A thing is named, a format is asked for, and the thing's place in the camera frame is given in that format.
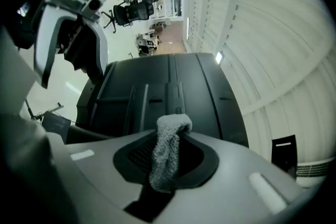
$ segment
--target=gray cloth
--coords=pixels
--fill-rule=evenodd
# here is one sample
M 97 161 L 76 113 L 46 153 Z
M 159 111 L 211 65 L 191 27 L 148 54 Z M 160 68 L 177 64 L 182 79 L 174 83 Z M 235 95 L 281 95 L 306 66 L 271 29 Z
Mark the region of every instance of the gray cloth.
M 192 122 L 185 114 L 162 116 L 157 121 L 157 143 L 152 154 L 149 182 L 159 192 L 170 192 L 172 179 L 179 170 L 180 131 L 190 132 Z

